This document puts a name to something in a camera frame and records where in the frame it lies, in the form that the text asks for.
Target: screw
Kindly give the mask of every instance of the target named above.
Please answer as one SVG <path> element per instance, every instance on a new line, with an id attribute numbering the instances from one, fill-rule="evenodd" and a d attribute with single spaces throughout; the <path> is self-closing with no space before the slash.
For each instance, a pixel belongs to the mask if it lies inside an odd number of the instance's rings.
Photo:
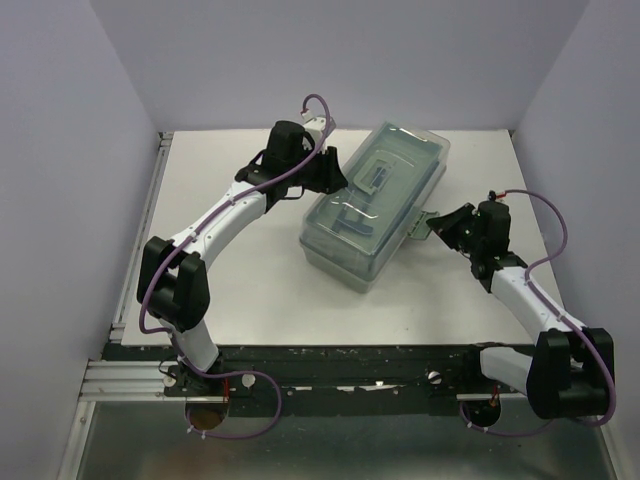
<path id="1" fill-rule="evenodd" d="M 431 385 L 440 385 L 442 383 L 442 375 L 440 375 L 440 372 L 432 370 L 427 374 L 427 380 Z"/>

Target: translucent box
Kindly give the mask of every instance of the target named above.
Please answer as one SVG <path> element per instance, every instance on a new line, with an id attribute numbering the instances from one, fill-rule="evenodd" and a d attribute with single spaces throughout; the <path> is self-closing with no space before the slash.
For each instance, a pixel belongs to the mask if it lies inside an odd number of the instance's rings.
<path id="1" fill-rule="evenodd" d="M 446 169 L 449 142 L 385 122 L 343 167 L 349 186 L 304 217 L 307 260 L 354 290 L 371 289 Z"/>

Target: red wire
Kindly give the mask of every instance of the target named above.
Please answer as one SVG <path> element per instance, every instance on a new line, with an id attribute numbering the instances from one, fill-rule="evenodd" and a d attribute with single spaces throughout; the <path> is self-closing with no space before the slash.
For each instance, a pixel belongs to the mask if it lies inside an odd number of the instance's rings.
<path id="1" fill-rule="evenodd" d="M 229 388 L 229 379 L 224 379 L 224 402 L 229 403 L 229 397 L 231 396 L 231 389 Z"/>

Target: white surface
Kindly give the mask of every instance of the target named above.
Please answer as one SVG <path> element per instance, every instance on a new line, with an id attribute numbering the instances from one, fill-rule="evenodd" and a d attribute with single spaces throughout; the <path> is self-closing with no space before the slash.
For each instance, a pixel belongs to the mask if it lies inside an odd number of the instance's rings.
<path id="1" fill-rule="evenodd" d="M 151 235 L 168 238 L 226 192 L 235 172 L 264 148 L 268 130 L 176 133 Z M 334 132 L 329 144 L 344 163 L 368 131 Z M 448 169 L 427 201 L 448 213 L 483 200 L 489 189 L 522 188 L 506 131 L 437 132 L 451 142 Z M 211 306 L 205 317 L 219 344 L 457 344 L 530 342 L 506 307 L 473 279 L 469 262 L 440 239 L 407 240 L 366 295 L 309 265 L 298 244 L 302 216 L 314 194 L 278 203 L 249 225 L 209 270 Z M 512 195 L 512 248 L 525 261 L 545 254 L 528 198 Z M 537 273 L 558 299 L 549 267 Z M 167 344 L 164 334 L 138 330 L 139 305 L 129 304 L 126 345 Z M 149 325 L 157 322 L 148 317 Z"/>
<path id="2" fill-rule="evenodd" d="M 91 0 L 164 131 L 250 128 L 317 90 L 383 116 L 515 128 L 587 0 Z"/>

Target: metal floor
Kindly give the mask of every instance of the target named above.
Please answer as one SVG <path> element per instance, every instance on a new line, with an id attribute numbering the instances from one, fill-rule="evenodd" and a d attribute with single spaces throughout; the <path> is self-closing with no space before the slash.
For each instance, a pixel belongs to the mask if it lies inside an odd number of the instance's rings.
<path id="1" fill-rule="evenodd" d="M 470 431 L 457 417 L 288 417 L 255 439 L 203 441 L 187 434 L 183 414 L 181 402 L 97 403 L 78 478 L 615 478 L 600 431 L 569 421 L 537 437 L 506 439 Z M 503 418 L 496 428 L 540 422 L 517 400 Z M 230 418 L 224 428 L 251 431 L 264 421 Z"/>

